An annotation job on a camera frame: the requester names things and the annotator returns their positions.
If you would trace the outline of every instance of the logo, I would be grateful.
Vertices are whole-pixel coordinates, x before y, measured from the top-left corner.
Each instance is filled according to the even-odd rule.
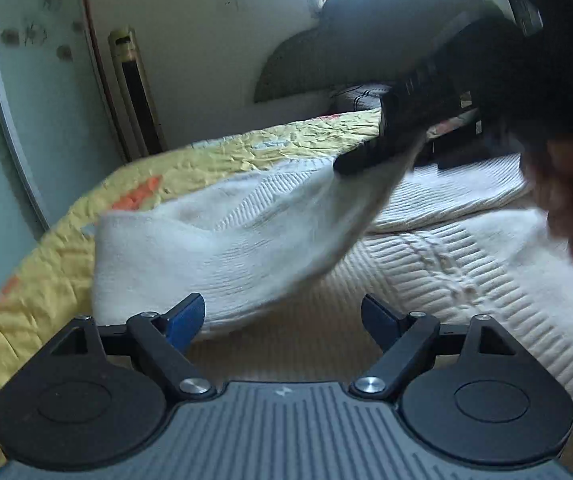
[[[275,394],[279,395],[282,398],[286,397],[288,394],[292,394],[292,393],[293,393],[293,390],[291,388],[289,388],[288,386],[283,386],[279,390],[275,390]]]

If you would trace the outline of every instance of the grooved gray plate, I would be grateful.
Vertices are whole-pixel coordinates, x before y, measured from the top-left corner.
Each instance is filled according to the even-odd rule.
[[[183,405],[150,447],[88,472],[38,471],[17,462],[0,480],[463,480],[570,479],[550,462],[523,472],[472,470],[430,455],[383,402],[338,383],[230,383],[211,402]]]

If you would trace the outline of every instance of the orange pattern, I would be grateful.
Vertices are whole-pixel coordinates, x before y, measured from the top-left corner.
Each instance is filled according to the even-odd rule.
[[[111,206],[111,209],[137,211],[140,209],[142,202],[149,198],[158,189],[161,181],[161,176],[152,176],[147,178],[145,183],[140,184],[140,186],[128,192],[126,195],[122,195],[120,199]]]
[[[6,281],[6,283],[4,283],[4,285],[2,285],[2,288],[0,289],[0,304],[4,300],[4,297],[9,294],[19,282],[20,279],[14,274]]]

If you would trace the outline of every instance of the metal pivot screw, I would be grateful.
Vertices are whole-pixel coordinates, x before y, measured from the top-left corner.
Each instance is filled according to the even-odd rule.
[[[211,389],[211,383],[199,377],[190,377],[180,383],[180,390],[186,394],[202,395]]]
[[[354,384],[356,390],[365,394],[378,394],[387,387],[380,377],[361,377]]]

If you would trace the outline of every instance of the yellow bedspread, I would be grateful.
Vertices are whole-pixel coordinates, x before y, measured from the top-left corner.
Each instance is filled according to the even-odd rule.
[[[249,132],[140,160],[79,199],[0,291],[0,387],[74,314],[90,313],[94,241],[81,229],[114,208],[159,203],[288,157],[334,155],[377,135],[379,111]]]

